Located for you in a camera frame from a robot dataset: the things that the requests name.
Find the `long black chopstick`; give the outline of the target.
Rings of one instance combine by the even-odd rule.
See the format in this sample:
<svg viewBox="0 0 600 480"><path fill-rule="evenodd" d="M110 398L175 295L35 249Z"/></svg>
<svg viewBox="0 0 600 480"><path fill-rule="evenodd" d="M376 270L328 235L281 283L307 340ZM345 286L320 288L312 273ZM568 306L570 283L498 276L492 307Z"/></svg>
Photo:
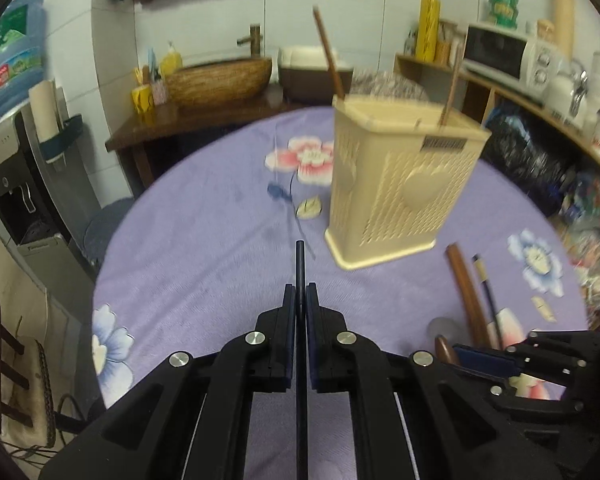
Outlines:
<svg viewBox="0 0 600 480"><path fill-rule="evenodd" d="M297 479L309 479L308 401L306 395L306 246L296 241L296 419Z"/></svg>

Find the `black gold tipped chopstick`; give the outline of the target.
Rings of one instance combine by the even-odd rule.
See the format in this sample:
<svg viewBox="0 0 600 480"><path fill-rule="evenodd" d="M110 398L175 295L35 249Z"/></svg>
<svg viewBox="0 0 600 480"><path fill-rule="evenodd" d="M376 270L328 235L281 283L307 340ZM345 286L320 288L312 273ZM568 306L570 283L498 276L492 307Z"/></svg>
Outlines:
<svg viewBox="0 0 600 480"><path fill-rule="evenodd" d="M484 264L483 258L479 254L475 254L471 257L472 262L474 263L475 269L478 273L478 278L480 284L482 286L484 296L486 296L486 304L488 305L490 315L492 318L492 322L494 325L494 332L496 335L496 340L498 341L498 348L500 350L504 349L504 339L501 331L500 323L498 322L498 310L496 310L496 305L493 297L493 292L491 285L489 283L488 274L486 273L486 265Z"/></svg>

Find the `yellow tall box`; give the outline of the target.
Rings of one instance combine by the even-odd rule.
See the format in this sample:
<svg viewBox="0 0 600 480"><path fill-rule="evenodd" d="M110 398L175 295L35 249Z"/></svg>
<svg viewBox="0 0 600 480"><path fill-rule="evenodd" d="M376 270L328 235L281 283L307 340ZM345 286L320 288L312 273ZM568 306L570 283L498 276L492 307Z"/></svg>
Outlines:
<svg viewBox="0 0 600 480"><path fill-rule="evenodd" d="M436 55L440 0L420 0L419 22L415 56L419 61L431 63Z"/></svg>

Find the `brown chopstick in holder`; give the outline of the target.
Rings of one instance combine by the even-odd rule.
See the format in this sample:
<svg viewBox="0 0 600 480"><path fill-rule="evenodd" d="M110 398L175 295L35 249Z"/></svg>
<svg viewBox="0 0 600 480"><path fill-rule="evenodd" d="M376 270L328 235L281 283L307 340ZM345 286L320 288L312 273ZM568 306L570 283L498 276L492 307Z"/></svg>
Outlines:
<svg viewBox="0 0 600 480"><path fill-rule="evenodd" d="M317 28L318 36L320 36L321 44L323 46L328 71L330 73L330 76L332 77L332 85L334 86L334 91L335 91L336 97L340 100L343 100L344 99L344 91L343 91L342 81L341 81L340 75L338 73L337 66L334 61L334 57L332 56L332 47L330 46L330 43L329 43L329 40L328 40L328 37L326 34L326 28L324 26L321 12L320 12L320 9L318 8L318 6L313 7L313 16L314 16L314 22L315 22L315 25Z"/></svg>

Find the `white electric kettle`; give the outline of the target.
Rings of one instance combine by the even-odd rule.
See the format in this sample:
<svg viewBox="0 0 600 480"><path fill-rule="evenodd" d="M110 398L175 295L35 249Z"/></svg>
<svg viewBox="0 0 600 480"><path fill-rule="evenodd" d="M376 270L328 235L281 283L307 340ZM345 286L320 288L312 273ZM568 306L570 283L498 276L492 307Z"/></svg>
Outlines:
<svg viewBox="0 0 600 480"><path fill-rule="evenodd" d="M570 128L583 128L588 112L588 72L580 61L572 60L547 85L544 110Z"/></svg>

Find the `wooden side shelf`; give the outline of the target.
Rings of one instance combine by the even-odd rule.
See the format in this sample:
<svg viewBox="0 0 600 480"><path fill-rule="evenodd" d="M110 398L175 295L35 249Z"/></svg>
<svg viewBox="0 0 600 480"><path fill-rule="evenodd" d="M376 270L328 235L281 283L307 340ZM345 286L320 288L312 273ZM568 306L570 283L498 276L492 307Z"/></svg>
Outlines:
<svg viewBox="0 0 600 480"><path fill-rule="evenodd" d="M485 125L495 107L515 105L525 118L531 120L534 135L544 148L562 158L568 158L570 162L580 162L581 165L600 170L600 156L585 143L577 131L557 120L535 102L466 70L460 71L460 81L464 87L460 111L475 122Z"/></svg>

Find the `wooden handled metal spoon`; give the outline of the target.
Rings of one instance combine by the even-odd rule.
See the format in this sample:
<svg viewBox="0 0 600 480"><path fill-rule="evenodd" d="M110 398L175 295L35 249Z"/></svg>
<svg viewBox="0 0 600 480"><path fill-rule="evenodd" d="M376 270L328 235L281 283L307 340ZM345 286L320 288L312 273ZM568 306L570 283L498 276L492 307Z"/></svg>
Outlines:
<svg viewBox="0 0 600 480"><path fill-rule="evenodd" d="M445 336L437 335L434 337L434 351L436 352L436 357L439 361L455 366L460 365L460 359L452 344L449 343Z"/></svg>

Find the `dark wooden counter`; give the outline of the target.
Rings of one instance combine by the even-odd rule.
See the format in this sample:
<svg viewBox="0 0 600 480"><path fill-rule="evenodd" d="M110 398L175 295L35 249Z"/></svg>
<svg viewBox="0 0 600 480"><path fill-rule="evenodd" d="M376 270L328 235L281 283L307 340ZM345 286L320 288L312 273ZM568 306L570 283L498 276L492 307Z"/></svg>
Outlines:
<svg viewBox="0 0 600 480"><path fill-rule="evenodd" d="M156 180L148 157L150 141L179 134L200 136L204 130L251 124L279 114L301 110L304 104L285 98L279 84L269 84L260 96L220 107L187 108L166 103L149 112L133 115L105 142L115 152L134 197L140 196Z"/></svg>

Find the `beige tall roll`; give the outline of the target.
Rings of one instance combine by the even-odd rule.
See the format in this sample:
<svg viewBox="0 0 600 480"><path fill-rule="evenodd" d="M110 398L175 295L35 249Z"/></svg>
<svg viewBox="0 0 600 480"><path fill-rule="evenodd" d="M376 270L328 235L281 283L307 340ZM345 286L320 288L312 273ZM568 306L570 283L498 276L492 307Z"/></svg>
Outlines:
<svg viewBox="0 0 600 480"><path fill-rule="evenodd" d="M555 44L571 60L574 44L574 0L552 0Z"/></svg>

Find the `green stacked cups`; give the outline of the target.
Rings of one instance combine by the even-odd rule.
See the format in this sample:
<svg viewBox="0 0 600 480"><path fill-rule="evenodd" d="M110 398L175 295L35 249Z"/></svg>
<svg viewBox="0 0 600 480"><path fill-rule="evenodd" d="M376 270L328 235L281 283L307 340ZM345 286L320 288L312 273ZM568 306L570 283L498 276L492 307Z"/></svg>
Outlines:
<svg viewBox="0 0 600 480"><path fill-rule="evenodd" d="M488 0L488 21L509 29L517 28L519 0Z"/></svg>

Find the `brown wooden chopstick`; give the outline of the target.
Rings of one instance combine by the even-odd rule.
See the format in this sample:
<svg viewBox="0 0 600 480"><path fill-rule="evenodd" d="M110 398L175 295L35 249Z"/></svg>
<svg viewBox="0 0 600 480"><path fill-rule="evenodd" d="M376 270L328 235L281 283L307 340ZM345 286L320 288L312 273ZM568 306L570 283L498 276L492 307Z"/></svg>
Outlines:
<svg viewBox="0 0 600 480"><path fill-rule="evenodd" d="M472 281L468 266L457 244L445 248L445 257L448 260L460 298L465 311L469 336L472 344L478 348L491 349L491 339L486 328L482 305Z"/></svg>
<svg viewBox="0 0 600 480"><path fill-rule="evenodd" d="M460 68L462 67L464 58L464 47L459 47L456 51L455 62L452 71L451 84L448 92L448 96L446 97L446 101L444 103L444 107L442 108L442 112L438 121L438 126L440 128L444 127L449 120L449 114L452 110L452 105L455 98L455 92L457 87L457 81L460 79Z"/></svg>

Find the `wooden chair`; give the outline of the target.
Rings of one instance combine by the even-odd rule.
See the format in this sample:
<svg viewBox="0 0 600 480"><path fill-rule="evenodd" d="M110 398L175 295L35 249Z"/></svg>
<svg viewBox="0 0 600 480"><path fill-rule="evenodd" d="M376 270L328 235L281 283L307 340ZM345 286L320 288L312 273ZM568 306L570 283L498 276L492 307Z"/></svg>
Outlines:
<svg viewBox="0 0 600 480"><path fill-rule="evenodd" d="M0 304L0 434L20 448L51 448L56 422L45 351L32 337L16 338L2 323Z"/></svg>

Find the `black plastic bag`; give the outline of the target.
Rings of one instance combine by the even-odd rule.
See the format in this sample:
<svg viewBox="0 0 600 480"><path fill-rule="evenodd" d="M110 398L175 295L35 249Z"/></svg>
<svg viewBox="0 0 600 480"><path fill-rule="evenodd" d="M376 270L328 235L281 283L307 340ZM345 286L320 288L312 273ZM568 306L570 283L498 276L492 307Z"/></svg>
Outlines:
<svg viewBox="0 0 600 480"><path fill-rule="evenodd" d="M568 160L535 140L524 116L495 107L486 118L490 139L480 158L526 194L545 217L558 214L576 178Z"/></svg>

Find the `wooden bowl sink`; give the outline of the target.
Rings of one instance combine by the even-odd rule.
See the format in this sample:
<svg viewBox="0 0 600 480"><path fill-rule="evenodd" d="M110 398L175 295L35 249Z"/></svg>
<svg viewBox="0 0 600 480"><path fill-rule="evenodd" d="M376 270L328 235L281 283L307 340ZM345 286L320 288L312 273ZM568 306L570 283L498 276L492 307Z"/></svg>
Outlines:
<svg viewBox="0 0 600 480"><path fill-rule="evenodd" d="M260 96L270 83L272 68L272 58L192 65L166 76L166 88L178 107L220 107Z"/></svg>

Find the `purple floral tablecloth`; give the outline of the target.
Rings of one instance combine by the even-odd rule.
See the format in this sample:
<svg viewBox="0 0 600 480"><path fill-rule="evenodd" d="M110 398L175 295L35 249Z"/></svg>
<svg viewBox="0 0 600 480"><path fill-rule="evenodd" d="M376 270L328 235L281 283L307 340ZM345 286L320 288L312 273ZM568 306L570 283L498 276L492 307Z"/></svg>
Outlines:
<svg viewBox="0 0 600 480"><path fill-rule="evenodd" d="M532 330L582 330L577 275L544 214L506 177L478 162L426 252L355 271L326 244L329 213L300 220L329 188L303 182L334 137L334 112L310 107L254 122L184 158L135 201L106 250L93 297L92 359L102 400L116 404L174 352L218 352L283 300L294 246L325 307L385 351L430 349L434 318L463 323L445 248L486 264L511 341Z"/></svg>

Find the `paper towel roll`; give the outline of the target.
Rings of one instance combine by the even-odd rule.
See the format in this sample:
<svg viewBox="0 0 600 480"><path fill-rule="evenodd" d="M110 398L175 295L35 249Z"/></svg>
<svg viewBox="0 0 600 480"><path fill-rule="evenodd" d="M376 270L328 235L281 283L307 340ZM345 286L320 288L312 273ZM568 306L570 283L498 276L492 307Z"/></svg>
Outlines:
<svg viewBox="0 0 600 480"><path fill-rule="evenodd" d="M58 110L56 86L52 80L43 80L29 90L38 142L43 143L56 138L64 128Z"/></svg>

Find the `water dispenser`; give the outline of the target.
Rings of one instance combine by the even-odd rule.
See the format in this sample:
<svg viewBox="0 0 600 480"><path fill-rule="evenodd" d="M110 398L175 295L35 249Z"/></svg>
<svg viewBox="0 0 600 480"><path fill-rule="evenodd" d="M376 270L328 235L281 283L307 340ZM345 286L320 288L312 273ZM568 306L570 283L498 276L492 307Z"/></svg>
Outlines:
<svg viewBox="0 0 600 480"><path fill-rule="evenodd" d="M30 106L0 123L0 220L10 244L61 307L84 323L95 271L82 256L83 235L99 202L79 149L43 158Z"/></svg>

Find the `white brown rice cooker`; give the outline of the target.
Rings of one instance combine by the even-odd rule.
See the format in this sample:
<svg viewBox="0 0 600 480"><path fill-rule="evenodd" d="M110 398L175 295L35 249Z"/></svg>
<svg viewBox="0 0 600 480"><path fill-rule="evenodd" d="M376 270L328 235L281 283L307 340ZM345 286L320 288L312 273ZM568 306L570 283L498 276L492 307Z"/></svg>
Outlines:
<svg viewBox="0 0 600 480"><path fill-rule="evenodd" d="M280 48L277 73L287 101L312 106L332 105L336 90L322 47Z"/></svg>

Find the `cream perforated cutlery holder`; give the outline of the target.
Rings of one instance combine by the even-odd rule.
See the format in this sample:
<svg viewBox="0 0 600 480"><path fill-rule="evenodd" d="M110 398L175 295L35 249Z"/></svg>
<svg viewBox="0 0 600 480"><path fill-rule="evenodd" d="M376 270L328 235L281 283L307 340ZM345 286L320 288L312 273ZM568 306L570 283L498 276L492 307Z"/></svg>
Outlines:
<svg viewBox="0 0 600 480"><path fill-rule="evenodd" d="M338 266L358 270L433 248L489 131L424 101L347 96L332 107L325 240Z"/></svg>

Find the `blue water jug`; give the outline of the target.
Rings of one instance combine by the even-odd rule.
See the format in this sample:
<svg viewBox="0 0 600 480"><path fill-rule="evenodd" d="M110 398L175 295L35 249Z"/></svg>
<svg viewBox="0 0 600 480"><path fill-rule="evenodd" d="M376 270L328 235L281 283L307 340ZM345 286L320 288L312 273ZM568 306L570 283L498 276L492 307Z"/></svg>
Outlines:
<svg viewBox="0 0 600 480"><path fill-rule="evenodd" d="M44 78L44 0L12 0L0 17L0 117Z"/></svg>

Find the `white microwave oven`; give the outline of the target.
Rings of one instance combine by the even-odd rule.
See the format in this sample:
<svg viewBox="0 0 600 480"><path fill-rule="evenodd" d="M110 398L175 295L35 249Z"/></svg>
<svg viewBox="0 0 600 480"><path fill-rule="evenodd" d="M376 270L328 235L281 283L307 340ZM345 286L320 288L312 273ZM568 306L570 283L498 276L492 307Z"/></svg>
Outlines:
<svg viewBox="0 0 600 480"><path fill-rule="evenodd" d="M541 101L567 61L551 42L506 27L475 23L467 29L463 67Z"/></svg>

